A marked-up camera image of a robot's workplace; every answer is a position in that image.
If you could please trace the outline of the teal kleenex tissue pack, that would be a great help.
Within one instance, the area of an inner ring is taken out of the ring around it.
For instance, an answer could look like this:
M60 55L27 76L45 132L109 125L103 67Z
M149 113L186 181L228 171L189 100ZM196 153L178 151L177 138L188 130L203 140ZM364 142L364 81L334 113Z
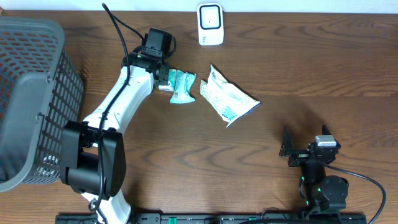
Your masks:
M170 69L169 70L169 77L168 77L168 80L167 80L167 84L159 85L158 86L159 90L174 92L176 76L177 76L177 70L176 69Z

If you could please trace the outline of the teal wet wipes pack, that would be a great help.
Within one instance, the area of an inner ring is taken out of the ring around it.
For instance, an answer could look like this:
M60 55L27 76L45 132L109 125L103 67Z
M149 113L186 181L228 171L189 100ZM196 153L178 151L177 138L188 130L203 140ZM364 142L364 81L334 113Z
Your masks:
M190 94L190 89L196 80L196 73L187 73L176 69L169 70L169 81L173 88L171 104L185 104L195 101Z

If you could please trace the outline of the white snack bag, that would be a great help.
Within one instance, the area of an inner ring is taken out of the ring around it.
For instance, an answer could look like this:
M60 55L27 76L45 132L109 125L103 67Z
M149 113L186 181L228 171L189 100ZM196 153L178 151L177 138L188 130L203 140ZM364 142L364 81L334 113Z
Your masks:
M235 121L251 113L254 108L261 104L236 85L230 83L213 66L210 65L210 74L207 81L200 83L200 94L227 122L229 128Z

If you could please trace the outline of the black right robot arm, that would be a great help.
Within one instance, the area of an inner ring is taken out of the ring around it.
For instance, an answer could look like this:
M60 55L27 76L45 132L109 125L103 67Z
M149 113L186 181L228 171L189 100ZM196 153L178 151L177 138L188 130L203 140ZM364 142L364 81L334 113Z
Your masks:
M336 159L340 143L322 126L322 134L315 136L306 149L294 149L292 136L288 129L279 156L288 158L289 167L299 167L301 181L299 191L315 212L334 212L346 208L349 183L336 175L326 175L325 167Z

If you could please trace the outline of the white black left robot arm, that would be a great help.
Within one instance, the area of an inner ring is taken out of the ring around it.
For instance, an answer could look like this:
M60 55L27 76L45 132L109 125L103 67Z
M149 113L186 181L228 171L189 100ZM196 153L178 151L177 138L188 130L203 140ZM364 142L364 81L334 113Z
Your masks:
M89 202L97 223L127 223L131 206L121 190L126 175L123 134L142 101L167 83L164 56L131 52L107 97L83 122L62 131L60 178Z

